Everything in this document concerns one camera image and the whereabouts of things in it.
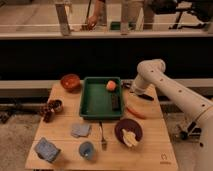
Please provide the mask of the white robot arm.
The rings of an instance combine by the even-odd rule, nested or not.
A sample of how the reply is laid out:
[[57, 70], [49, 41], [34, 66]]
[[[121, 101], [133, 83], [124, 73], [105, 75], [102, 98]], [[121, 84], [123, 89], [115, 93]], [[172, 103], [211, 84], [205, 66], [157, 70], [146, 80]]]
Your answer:
[[144, 60], [137, 65], [131, 91], [142, 95], [150, 84], [157, 87], [201, 128], [194, 171], [213, 171], [213, 101], [199, 95], [164, 74], [162, 59]]

